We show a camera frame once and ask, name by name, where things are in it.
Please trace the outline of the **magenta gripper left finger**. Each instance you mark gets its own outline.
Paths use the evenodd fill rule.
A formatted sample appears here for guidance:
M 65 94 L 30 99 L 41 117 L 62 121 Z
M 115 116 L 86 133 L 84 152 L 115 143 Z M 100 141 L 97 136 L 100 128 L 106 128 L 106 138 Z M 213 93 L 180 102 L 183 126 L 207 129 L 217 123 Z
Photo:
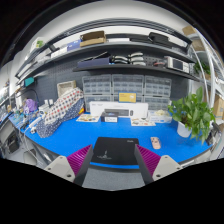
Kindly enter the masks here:
M 81 186 L 93 156 L 92 145 L 85 146 L 71 155 L 58 156 L 45 171 Z

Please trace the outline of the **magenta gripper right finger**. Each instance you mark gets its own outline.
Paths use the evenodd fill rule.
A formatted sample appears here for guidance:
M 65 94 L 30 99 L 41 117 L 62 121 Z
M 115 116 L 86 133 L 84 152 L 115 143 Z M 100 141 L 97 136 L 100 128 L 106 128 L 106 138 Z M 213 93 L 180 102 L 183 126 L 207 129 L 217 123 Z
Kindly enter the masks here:
M 134 155 L 145 184 L 150 184 L 182 169 L 170 156 L 159 156 L 140 145 L 135 145 Z

